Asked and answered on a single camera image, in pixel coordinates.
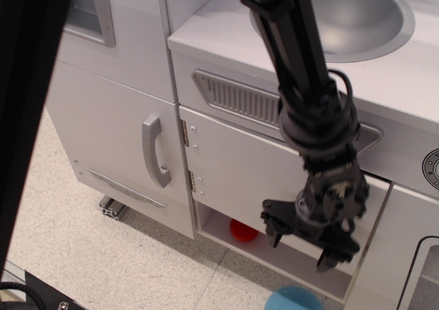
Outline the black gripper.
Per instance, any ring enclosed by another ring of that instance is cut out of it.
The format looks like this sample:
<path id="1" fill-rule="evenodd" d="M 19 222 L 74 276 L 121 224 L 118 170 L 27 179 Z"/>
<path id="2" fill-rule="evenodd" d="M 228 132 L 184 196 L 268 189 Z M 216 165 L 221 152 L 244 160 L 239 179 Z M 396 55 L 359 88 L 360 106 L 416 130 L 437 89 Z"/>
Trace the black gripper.
<path id="1" fill-rule="evenodd" d="M 354 220 L 366 211 L 369 186 L 356 160 L 310 173 L 293 202 L 266 199 L 261 219 L 269 244 L 276 248 L 285 235 L 296 235 L 322 248 L 317 271 L 350 263 L 360 250 L 352 238 Z"/>

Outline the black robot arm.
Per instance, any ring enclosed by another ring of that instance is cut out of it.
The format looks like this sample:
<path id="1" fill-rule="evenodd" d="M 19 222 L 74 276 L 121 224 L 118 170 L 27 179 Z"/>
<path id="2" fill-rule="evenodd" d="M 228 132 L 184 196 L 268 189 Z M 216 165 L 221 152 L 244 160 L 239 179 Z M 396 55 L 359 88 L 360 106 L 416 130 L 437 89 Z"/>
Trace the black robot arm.
<path id="1" fill-rule="evenodd" d="M 343 223 L 365 210 L 369 187 L 354 141 L 360 123 L 327 69 L 311 0 L 240 0 L 250 8 L 274 64 L 281 132 L 309 176 L 295 202 L 265 200 L 277 246 L 294 234 L 318 246 L 324 272 L 359 252 Z M 1 0 L 1 256 L 16 214 L 71 0 Z"/>

